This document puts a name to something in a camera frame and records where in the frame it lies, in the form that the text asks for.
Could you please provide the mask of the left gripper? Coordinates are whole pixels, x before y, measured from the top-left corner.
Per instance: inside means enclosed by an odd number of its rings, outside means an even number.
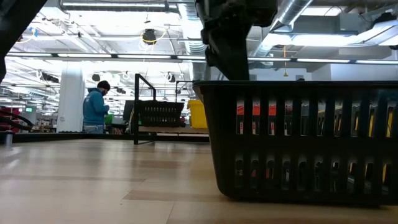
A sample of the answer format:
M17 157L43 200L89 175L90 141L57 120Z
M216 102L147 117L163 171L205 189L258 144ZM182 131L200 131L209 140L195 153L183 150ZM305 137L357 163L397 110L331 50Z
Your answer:
M249 80L245 26L209 27L201 31L208 65L216 65L228 80Z

